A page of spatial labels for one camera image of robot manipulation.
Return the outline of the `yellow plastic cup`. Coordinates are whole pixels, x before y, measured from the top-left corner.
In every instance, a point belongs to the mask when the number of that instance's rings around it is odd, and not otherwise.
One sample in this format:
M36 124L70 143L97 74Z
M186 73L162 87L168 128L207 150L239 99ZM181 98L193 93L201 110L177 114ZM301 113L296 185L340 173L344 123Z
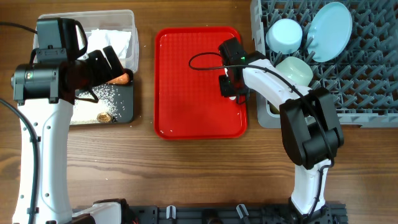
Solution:
M269 106L270 106L270 111L271 111L271 113L273 113L273 114L280 114L279 109L278 109L276 106L274 106L274 105L272 105L272 104L269 104Z

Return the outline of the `white paper napkin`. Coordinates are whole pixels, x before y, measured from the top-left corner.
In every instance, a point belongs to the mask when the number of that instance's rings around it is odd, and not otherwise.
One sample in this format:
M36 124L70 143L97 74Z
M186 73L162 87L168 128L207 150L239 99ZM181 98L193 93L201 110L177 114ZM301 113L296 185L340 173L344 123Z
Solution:
M91 31L88 37L87 53L94 50L103 50L105 47L112 46L116 55L120 59L127 57L127 50L131 39L131 32L119 30L101 30Z

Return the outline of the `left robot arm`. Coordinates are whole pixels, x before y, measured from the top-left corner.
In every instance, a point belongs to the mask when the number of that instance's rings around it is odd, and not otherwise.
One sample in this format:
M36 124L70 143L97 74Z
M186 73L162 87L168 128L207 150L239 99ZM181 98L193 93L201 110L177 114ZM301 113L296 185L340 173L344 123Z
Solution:
M67 18L37 21L39 46L12 77L21 121L21 179L14 223L122 223L122 200L73 212L67 189L67 139L77 90L122 74L112 47L88 52L82 25Z

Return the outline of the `light blue bowl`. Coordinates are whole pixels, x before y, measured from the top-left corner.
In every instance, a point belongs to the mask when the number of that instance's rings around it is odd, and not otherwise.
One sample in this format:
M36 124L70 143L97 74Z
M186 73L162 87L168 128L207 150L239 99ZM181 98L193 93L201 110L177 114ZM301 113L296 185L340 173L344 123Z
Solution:
M299 49L302 37L303 30L298 22L280 19L267 31L266 44L273 52L292 54Z

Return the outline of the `orange carrot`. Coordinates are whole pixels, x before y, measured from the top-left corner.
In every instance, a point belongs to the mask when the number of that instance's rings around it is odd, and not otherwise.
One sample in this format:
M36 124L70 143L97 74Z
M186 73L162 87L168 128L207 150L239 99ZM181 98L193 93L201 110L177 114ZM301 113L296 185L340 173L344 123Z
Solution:
M110 84L110 85L126 85L126 84L129 83L129 81L130 81L129 75L127 73L124 73L123 75L108 81L107 84Z

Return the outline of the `white rice pile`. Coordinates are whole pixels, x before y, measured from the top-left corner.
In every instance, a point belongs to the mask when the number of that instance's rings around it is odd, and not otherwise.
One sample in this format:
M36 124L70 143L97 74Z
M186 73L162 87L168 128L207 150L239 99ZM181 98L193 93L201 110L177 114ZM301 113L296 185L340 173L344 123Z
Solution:
M118 89L114 85L104 84L94 87L92 92L98 97L98 102L75 100L71 125L96 124L99 115L106 115L115 121L120 115L118 108Z

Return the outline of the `light blue plate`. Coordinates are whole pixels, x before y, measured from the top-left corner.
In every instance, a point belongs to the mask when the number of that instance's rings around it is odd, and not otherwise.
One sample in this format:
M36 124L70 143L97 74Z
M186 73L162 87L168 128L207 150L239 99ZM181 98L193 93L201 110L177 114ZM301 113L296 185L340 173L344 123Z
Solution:
M348 8L340 2L324 5L313 18L307 34L307 52L313 60L327 62L339 56L351 37L353 19Z

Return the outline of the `mint green bowl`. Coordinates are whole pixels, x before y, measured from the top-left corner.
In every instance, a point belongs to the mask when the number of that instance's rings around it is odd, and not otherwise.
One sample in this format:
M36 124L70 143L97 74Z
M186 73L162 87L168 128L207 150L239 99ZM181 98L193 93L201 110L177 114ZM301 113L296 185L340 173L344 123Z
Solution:
M295 83L309 86L313 78L310 66L297 57L287 57L276 65L276 69Z

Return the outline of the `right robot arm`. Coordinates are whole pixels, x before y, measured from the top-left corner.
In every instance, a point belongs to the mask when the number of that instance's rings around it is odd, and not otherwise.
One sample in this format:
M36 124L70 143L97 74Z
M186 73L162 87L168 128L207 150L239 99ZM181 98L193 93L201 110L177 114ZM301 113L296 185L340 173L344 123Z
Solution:
M325 213L326 174L344 143L333 97L326 88L311 89L278 71L262 53L247 53L235 37L219 47L224 75L221 95L241 102L251 90L279 110L284 149L295 165L290 197L297 219L311 222Z

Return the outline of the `brown food scrap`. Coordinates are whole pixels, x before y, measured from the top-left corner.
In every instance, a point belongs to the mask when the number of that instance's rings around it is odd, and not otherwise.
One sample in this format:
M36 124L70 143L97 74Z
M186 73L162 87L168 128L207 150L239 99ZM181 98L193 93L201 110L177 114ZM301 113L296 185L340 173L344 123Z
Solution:
M97 121L99 123L110 123L113 120L113 117L107 113L107 112L103 112L103 113L99 113L96 117Z

